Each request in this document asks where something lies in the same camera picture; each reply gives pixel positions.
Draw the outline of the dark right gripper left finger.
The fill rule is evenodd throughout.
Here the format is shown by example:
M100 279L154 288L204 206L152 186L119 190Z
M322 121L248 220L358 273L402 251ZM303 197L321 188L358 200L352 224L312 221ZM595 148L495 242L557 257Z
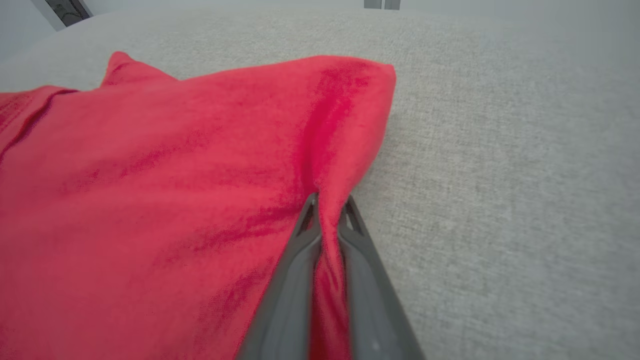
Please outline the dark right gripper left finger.
M318 195L305 201L238 349L237 360L307 360L314 269L322 249Z

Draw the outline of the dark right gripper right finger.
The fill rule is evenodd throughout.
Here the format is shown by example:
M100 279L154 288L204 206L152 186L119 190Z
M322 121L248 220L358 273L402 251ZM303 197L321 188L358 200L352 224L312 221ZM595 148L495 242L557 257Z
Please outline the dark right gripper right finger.
M352 358L424 360L426 357L352 195L343 206L337 237L345 266Z

